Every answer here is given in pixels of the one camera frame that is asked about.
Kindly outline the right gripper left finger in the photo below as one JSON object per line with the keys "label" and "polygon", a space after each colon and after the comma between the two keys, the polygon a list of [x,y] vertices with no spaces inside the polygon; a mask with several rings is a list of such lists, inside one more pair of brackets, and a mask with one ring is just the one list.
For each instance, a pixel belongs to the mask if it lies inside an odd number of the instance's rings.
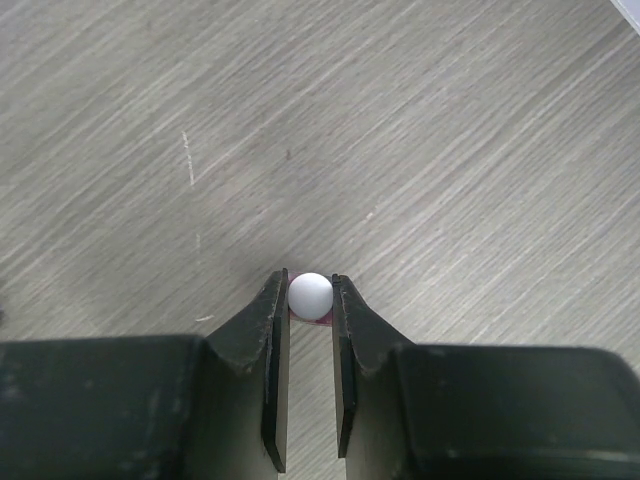
{"label": "right gripper left finger", "polygon": [[5,479],[275,479],[286,469],[286,270],[208,336],[1,346]]}

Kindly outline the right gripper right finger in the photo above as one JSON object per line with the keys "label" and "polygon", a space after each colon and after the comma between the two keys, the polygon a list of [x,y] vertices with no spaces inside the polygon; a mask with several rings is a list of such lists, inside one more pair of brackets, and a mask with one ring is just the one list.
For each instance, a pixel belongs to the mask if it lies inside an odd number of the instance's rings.
{"label": "right gripper right finger", "polygon": [[350,479],[635,479],[639,379],[581,347],[417,344],[333,283],[338,454]]}

